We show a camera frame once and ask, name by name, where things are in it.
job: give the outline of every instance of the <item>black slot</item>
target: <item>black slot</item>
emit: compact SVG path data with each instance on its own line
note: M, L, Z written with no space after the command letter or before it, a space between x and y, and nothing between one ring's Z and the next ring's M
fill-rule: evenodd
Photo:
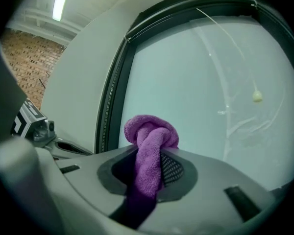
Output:
M229 197L235 209L240 214L244 222L250 220L258 213L260 209L253 203L253 201L240 189L238 186L229 187L224 190Z
M80 169L80 167L78 165L70 165L70 166L67 166L67 167L64 167L64 168L60 168L60 171L65 174L65 173L68 173L68 172L71 172L71 171L74 171L74 170L78 170Z

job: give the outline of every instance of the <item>fluorescent light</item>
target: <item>fluorescent light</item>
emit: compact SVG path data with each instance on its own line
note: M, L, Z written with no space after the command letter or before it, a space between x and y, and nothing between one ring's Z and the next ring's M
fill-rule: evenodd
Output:
M65 0L55 0L53 6L52 18L61 21L62 11L64 7Z

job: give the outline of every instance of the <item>vent slot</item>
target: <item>vent slot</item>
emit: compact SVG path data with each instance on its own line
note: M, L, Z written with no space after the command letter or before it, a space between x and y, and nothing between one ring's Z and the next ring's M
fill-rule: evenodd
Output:
M82 155L90 155L88 152L77 148L76 146L66 143L66 142L56 142L55 146L61 150L76 153L76 154L82 154Z

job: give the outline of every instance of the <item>mesh pocket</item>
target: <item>mesh pocket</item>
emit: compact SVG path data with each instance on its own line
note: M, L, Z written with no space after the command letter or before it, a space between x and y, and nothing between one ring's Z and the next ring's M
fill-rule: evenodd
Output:
M182 177L184 169L179 162L163 154L162 152L160 152L160 156L162 181L164 186L168 187Z

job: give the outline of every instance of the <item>microfiber cloth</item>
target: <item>microfiber cloth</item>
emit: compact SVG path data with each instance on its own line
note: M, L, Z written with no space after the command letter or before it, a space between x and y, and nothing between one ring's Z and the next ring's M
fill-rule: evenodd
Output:
M129 142L138 146L124 223L135 229L153 211L157 191L162 187L160 149L177 148L179 138L171 124L151 115L133 117L125 124L124 133Z

